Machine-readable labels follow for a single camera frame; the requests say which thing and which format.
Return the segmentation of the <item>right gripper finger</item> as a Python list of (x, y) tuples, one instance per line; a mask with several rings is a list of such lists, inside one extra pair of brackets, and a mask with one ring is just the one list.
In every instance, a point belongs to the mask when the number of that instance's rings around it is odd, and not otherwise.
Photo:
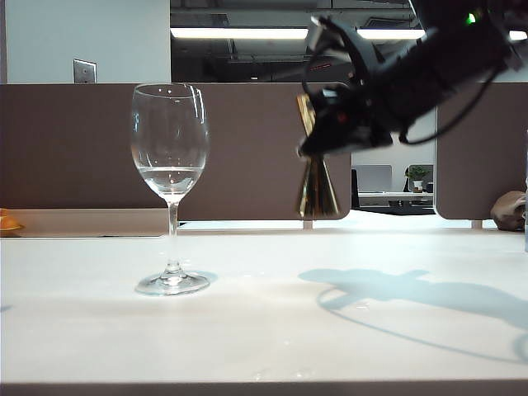
[(393, 144), (390, 132), (368, 125), (315, 125), (298, 148), (301, 157), (354, 153)]

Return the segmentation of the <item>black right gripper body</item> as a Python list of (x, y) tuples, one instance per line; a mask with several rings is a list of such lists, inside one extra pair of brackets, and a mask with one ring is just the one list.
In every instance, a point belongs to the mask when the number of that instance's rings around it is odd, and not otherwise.
[(407, 135), (405, 73), (385, 70), (364, 84), (325, 87), (315, 93), (315, 125), (368, 125)]

